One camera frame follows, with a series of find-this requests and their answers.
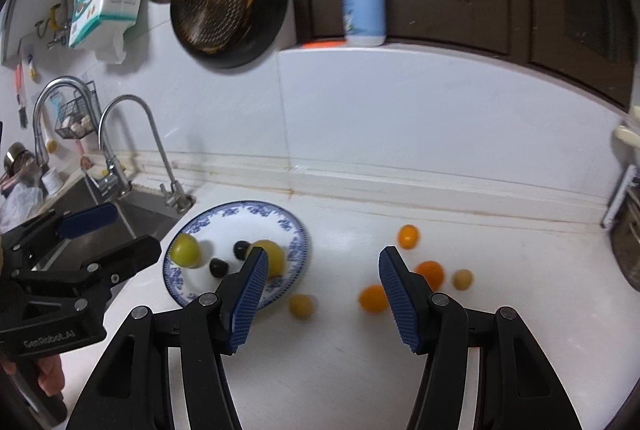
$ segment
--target chrome faucet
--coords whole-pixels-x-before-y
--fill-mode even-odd
[[[42,90],[38,96],[35,106],[33,107],[33,137],[35,140],[35,155],[36,161],[39,166],[44,166],[49,162],[49,154],[45,147],[44,139],[42,137],[42,124],[40,123],[40,115],[42,114],[42,107],[44,106],[49,95],[60,87],[71,87],[76,90],[80,97],[86,102],[86,108],[89,113],[89,118],[94,124],[94,130],[97,129],[98,117],[100,116],[100,110],[91,97],[91,91],[81,80],[73,76],[60,76],[55,80],[52,80]],[[105,137],[104,143],[100,144],[104,158],[107,161],[108,174],[95,182],[98,190],[102,195],[106,195],[113,188],[118,188],[120,195],[124,195],[131,190],[131,184],[127,179],[127,176],[122,169],[122,165],[118,161],[109,139]]]
[[[109,105],[106,106],[102,116],[100,117],[100,123],[98,126],[98,146],[102,146],[103,140],[106,142],[106,133],[104,131],[104,122],[107,119],[109,113],[113,110],[118,103],[124,101],[132,101],[138,103],[146,112],[146,117],[149,120],[149,125],[151,126],[151,132],[154,135],[154,139],[156,140],[156,146],[158,147],[158,152],[160,153],[160,157],[162,158],[162,162],[164,163],[164,168],[166,168],[166,173],[169,176],[169,180],[171,181],[171,193],[167,193],[164,184],[160,185],[160,189],[162,190],[162,194],[164,195],[165,204],[173,208],[175,207],[179,214],[183,214],[189,208],[193,206],[193,198],[184,193],[184,189],[180,184],[180,181],[175,178],[174,171],[169,164],[169,160],[166,157],[166,152],[164,151],[164,147],[162,146],[162,141],[160,140],[160,135],[158,134],[158,128],[156,127],[156,122],[154,120],[153,114],[151,113],[151,109],[146,104],[145,100],[136,96],[135,94],[123,94],[115,98]]]

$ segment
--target blue and white plate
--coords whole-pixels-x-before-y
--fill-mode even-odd
[[[164,285],[182,307],[202,293],[218,288],[220,279],[213,278],[209,272],[212,257],[227,261],[229,273],[242,267],[243,262],[234,256],[234,244],[238,240],[253,243],[267,238],[279,244],[287,255],[284,275],[267,282],[258,309],[283,296],[300,276],[306,262],[308,237],[302,223],[287,210],[262,201],[220,204],[191,219],[176,236],[180,233],[193,235],[202,249],[200,265],[192,269],[176,266],[169,258],[175,237],[164,254]]]

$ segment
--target stainless steel sink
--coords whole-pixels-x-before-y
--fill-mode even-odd
[[[117,207],[118,220],[101,230],[66,241],[40,264],[41,269],[77,270],[85,260],[142,235],[162,240],[181,217],[164,204],[162,196],[148,192],[132,190],[122,198],[100,197],[86,178],[62,195],[53,209],[61,214],[75,213],[107,201]]]

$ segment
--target wire basket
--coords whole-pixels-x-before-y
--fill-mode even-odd
[[[93,88],[90,87],[92,100],[97,110],[100,110],[95,84],[93,82],[87,84],[87,86],[91,85],[93,86]],[[87,102],[74,91],[74,98],[60,108],[56,119],[56,133],[62,139],[82,139],[92,132],[95,132],[95,126],[91,121]]]

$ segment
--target white countertop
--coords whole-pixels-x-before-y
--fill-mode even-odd
[[[137,182],[156,182],[137,178]],[[388,310],[361,311],[364,286],[379,283],[378,254],[412,223],[420,244],[401,251],[409,268],[437,260],[450,276],[469,268],[466,292],[442,290],[464,307],[514,307],[554,366],[584,430],[602,430],[640,376],[640,293],[620,273],[597,226],[417,210],[205,184],[198,203],[162,241],[200,212],[227,201],[269,201],[305,225],[311,255],[294,286],[318,301],[313,319],[293,319],[286,299],[258,313],[247,343],[225,357],[243,427],[251,429],[405,428],[425,357],[401,342]],[[162,258],[124,286],[104,317],[108,337],[62,356],[70,408],[124,318],[137,305],[177,308],[162,281]],[[176,428],[188,428],[178,351],[171,356]],[[473,426],[478,350],[470,350],[460,429]]]

